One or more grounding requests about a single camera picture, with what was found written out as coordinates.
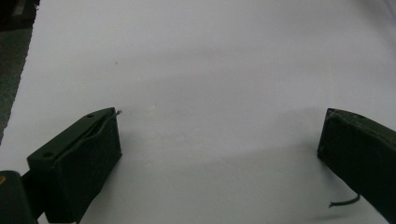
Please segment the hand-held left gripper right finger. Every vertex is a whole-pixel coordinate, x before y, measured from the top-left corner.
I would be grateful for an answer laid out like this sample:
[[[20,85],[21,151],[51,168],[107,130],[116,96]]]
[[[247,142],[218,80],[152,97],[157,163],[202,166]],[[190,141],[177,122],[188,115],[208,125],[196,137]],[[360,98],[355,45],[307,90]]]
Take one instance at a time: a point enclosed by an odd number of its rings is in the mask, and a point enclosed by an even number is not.
[[[318,157],[389,224],[396,224],[396,131],[359,114],[330,108]]]

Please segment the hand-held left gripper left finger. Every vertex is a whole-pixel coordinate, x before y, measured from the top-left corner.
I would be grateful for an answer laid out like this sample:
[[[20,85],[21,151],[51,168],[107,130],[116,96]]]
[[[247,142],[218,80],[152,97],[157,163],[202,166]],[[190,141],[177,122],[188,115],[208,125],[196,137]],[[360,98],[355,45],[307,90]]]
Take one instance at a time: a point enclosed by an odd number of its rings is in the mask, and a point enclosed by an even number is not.
[[[121,157],[115,108],[92,112],[28,158],[26,186],[35,217],[79,223]]]

